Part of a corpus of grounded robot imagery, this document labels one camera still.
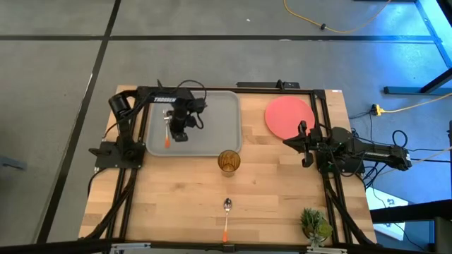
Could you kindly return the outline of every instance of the butcher block tabletop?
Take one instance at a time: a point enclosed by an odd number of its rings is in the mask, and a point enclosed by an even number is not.
[[[136,86],[120,85],[118,91]],[[331,126],[350,129],[343,94],[325,90]],[[225,225],[223,202],[229,213],[230,243],[309,245],[299,223],[305,207],[326,215],[325,193],[316,164],[303,168],[303,154],[283,145],[264,121],[268,103],[279,96],[238,93],[242,113],[242,163],[233,177],[224,177],[217,157],[156,157],[145,154],[138,170],[126,241],[221,243]],[[310,105],[308,95],[290,95]],[[323,123],[320,101],[317,102]],[[137,117],[138,128],[141,115]],[[115,123],[110,114],[108,126]],[[117,130],[107,136],[115,141]],[[93,181],[79,236],[87,236],[112,205],[118,169],[107,169]],[[342,177],[347,210],[366,236],[376,241],[362,182]],[[119,235],[119,211],[113,236]],[[338,235],[345,242],[339,212]]]

